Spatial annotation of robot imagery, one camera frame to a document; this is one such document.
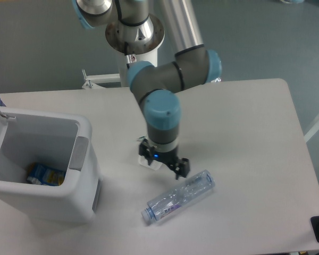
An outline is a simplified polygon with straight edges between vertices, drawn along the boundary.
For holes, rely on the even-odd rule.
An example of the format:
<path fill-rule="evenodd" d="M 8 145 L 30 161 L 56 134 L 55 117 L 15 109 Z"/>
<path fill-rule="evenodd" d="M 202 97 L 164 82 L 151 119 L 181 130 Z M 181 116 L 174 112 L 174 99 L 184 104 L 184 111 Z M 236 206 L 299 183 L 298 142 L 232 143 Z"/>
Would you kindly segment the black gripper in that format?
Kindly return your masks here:
<path fill-rule="evenodd" d="M 189 174 L 189 159 L 178 158 L 178 140 L 167 144 L 155 143 L 144 138 L 139 145 L 139 155 L 150 165 L 153 161 L 166 165 L 175 173 L 175 179 L 186 178 Z"/>

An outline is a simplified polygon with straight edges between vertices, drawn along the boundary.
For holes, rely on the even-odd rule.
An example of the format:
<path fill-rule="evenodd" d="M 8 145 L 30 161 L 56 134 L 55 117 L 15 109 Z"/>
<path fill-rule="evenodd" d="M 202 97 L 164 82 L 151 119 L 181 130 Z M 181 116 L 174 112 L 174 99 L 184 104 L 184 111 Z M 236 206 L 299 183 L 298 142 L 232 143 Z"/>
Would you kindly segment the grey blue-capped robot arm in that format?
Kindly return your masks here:
<path fill-rule="evenodd" d="M 149 164 L 166 165 L 186 177 L 189 160 L 178 156 L 181 107 L 177 93 L 218 79 L 221 60 L 205 48 L 191 1 L 160 1 L 163 20 L 151 14 L 148 1 L 73 1 L 84 28 L 106 25 L 110 46 L 123 55 L 120 79 L 130 88 L 147 125 L 139 155 Z M 170 34 L 175 60 L 155 66 L 141 57 Z"/>

